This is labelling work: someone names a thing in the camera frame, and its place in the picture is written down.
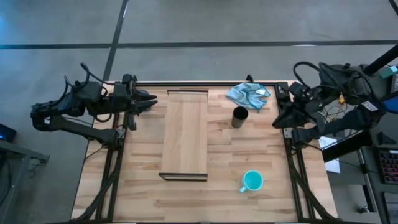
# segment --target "wooden cutting board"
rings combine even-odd
[[[207,91],[168,91],[162,167],[165,180],[207,181]]]

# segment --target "mug handle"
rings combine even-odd
[[[239,191],[240,191],[241,193],[243,193],[246,189],[247,189],[247,188],[246,188],[245,186],[243,186]]]

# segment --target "keyboard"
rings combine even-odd
[[[398,184],[398,153],[380,150],[378,155],[382,181],[385,184]]]

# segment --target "wooden board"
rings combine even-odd
[[[161,177],[207,180],[207,92],[169,92],[163,147]]]
[[[267,88],[271,96],[260,113],[250,110],[240,129],[230,125],[236,105],[225,97],[229,87],[200,88],[208,90],[207,182],[167,182],[159,177],[170,87],[145,89],[159,102],[136,118],[137,131],[127,132],[115,222],[297,221],[282,133],[271,126],[279,114],[273,88]],[[91,142],[88,154],[98,148],[98,143]],[[306,148],[303,156],[311,190],[336,217],[322,153]],[[106,151],[100,151],[85,162],[72,218],[98,193],[105,157]],[[241,194],[241,177],[251,169],[264,176],[264,186]],[[303,194],[301,199],[305,210]]]

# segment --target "desk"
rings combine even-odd
[[[137,131],[126,133],[114,222],[297,221],[283,135],[271,126],[279,114],[274,87],[267,87],[271,96],[260,113],[249,110],[240,129],[230,125],[236,107],[225,96],[230,86],[143,89],[157,95],[159,102],[136,118]],[[208,90],[207,182],[167,182],[159,177],[167,90],[177,89]],[[94,128],[110,127],[111,122],[94,123]],[[99,148],[92,141],[87,154]],[[72,218],[81,215],[98,193],[106,154],[102,150],[84,163]],[[308,148],[303,156],[311,190],[328,212],[337,217],[322,153]],[[264,186],[256,192],[241,194],[241,177],[251,169],[264,176]],[[300,197],[305,210],[303,193]]]

